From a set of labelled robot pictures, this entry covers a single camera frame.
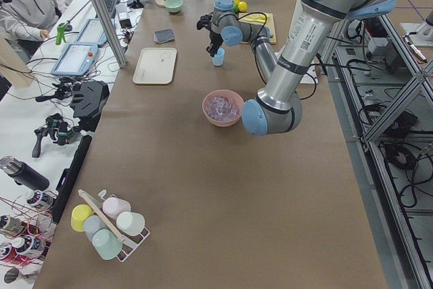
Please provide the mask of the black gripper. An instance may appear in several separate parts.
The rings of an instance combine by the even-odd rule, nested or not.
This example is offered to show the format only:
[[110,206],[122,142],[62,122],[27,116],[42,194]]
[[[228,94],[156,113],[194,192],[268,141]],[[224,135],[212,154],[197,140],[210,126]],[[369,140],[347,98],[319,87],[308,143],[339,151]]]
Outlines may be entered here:
[[223,44],[221,35],[209,28],[210,45],[206,48],[211,57],[217,54],[218,48]]

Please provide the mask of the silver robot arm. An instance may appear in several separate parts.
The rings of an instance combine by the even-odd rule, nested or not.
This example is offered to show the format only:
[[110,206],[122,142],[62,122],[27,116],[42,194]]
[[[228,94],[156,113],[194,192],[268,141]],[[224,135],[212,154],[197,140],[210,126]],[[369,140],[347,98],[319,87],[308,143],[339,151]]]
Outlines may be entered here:
[[314,57],[335,23],[363,19],[391,12],[396,0],[298,0],[301,13],[280,54],[270,45],[267,30],[241,22],[233,11],[233,0],[215,0],[207,52],[215,55],[222,44],[250,44],[266,85],[254,99],[244,103],[242,123],[253,135],[285,133],[296,128],[302,106],[296,88],[308,72]]

